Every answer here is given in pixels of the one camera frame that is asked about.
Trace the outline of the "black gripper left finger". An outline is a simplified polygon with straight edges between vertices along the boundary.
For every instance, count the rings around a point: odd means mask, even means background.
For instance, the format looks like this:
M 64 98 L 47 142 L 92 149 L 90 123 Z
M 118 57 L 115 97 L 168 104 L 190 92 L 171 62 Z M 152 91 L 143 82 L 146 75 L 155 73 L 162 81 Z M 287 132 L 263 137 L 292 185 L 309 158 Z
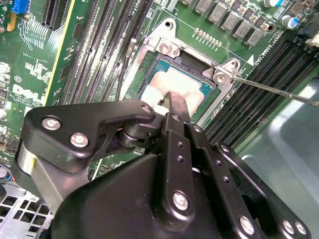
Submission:
M 178 97 L 165 96 L 164 115 L 140 100 L 34 108 L 24 118 L 16 163 L 55 216 L 77 189 L 139 157 L 158 157 L 156 209 L 184 222 L 195 215 L 188 207 L 195 196 Z

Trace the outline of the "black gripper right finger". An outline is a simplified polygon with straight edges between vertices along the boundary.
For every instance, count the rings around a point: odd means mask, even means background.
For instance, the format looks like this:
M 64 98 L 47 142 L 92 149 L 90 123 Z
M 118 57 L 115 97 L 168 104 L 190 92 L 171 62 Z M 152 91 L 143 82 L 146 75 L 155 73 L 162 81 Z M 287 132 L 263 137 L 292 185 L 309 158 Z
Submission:
M 182 239 L 309 239 L 306 224 L 228 145 L 210 145 L 178 97 L 195 173 L 196 217 Z

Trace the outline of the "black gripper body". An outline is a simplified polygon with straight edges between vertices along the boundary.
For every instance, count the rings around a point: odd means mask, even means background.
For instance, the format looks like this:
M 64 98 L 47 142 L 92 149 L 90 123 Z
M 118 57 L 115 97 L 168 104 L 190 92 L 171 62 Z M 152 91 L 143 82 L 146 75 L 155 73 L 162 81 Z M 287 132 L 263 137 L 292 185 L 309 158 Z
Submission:
M 193 218 L 169 219 L 160 202 L 160 162 L 139 157 L 71 193 L 59 207 L 49 239 L 180 239 L 196 217 L 196 196 L 188 207 Z M 195 190 L 193 172 L 190 186 Z

